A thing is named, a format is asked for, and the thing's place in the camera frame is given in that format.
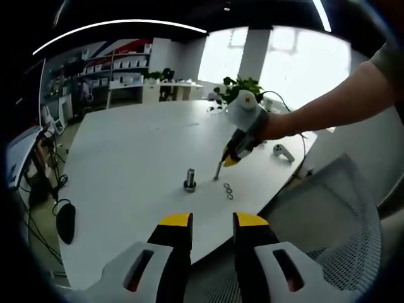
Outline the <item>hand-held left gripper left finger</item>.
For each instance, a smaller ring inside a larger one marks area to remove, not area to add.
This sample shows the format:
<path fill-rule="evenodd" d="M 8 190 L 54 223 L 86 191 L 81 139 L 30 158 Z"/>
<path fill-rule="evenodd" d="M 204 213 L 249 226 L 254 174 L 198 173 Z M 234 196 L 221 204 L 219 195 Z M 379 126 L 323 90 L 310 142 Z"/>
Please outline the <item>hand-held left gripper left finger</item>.
<path fill-rule="evenodd" d="M 192 241 L 192 213 L 162 219 L 146 242 L 134 243 L 104 266 L 100 301 L 182 302 Z"/>

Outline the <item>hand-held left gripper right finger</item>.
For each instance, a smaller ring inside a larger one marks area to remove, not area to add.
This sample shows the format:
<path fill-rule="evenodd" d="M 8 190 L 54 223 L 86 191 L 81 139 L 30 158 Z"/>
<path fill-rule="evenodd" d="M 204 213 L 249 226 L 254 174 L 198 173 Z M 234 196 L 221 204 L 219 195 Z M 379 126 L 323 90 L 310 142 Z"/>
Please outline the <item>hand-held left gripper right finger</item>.
<path fill-rule="evenodd" d="M 322 267 L 289 242 L 280 242 L 258 215 L 233 213 L 235 270 L 243 302 L 339 302 Z"/>

